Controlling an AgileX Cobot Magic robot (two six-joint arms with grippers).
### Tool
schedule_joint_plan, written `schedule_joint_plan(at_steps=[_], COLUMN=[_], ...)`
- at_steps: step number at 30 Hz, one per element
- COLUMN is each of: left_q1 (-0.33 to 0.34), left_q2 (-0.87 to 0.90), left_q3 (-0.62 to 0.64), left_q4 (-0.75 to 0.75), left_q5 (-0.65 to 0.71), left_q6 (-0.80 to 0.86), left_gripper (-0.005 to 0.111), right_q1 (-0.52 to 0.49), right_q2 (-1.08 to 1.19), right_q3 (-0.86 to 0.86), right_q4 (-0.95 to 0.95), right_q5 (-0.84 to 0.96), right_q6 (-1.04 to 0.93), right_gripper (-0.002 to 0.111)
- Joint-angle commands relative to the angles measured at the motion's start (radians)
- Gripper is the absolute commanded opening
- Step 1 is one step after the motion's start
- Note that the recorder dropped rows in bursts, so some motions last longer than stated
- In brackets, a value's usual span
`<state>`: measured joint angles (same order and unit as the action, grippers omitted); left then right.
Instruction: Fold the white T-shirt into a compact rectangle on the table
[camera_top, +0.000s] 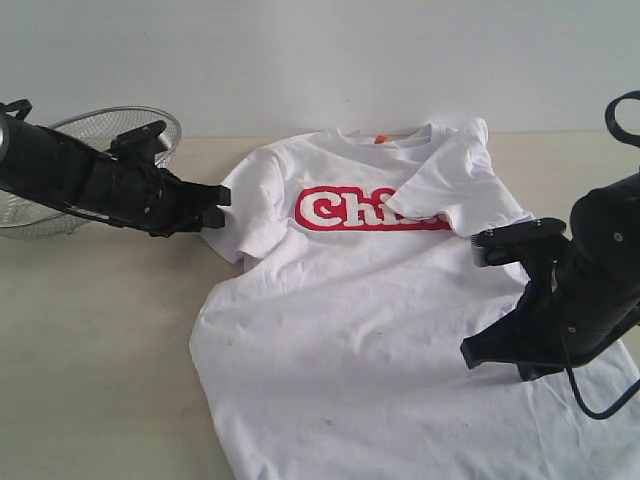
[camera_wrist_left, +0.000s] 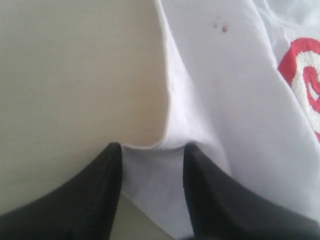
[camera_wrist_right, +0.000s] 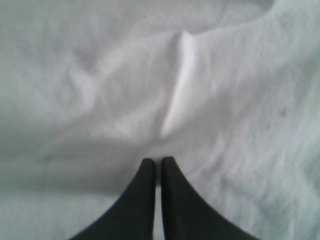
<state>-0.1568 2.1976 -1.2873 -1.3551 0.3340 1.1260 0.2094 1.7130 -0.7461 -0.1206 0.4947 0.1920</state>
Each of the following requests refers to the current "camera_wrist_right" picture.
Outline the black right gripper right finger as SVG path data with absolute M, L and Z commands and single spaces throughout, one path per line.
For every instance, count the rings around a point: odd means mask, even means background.
M 174 157 L 161 161 L 161 209 L 166 240 L 254 240 L 195 191 Z

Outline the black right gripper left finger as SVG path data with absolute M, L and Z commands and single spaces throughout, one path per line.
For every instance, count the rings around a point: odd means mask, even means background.
M 153 238 L 156 165 L 142 160 L 137 173 L 118 200 L 73 240 L 151 240 Z

